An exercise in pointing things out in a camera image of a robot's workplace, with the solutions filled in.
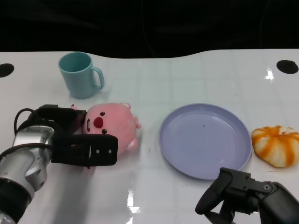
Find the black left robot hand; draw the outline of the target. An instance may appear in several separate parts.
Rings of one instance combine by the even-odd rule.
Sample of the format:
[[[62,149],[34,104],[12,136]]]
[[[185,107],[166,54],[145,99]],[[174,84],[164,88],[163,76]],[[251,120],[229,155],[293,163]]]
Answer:
[[[26,120],[29,126],[48,126],[52,137],[53,163],[82,167],[112,166],[117,162],[118,139],[109,134],[75,134],[84,124],[87,112],[43,105]]]

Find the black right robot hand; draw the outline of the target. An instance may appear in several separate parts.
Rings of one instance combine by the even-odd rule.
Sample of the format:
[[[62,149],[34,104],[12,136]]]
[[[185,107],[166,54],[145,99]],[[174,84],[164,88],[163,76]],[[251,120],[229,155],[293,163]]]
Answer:
[[[220,168],[217,179],[205,191],[195,212],[213,224],[233,223],[235,213],[258,212],[263,224],[297,224],[298,200],[278,182],[260,182],[250,173]]]

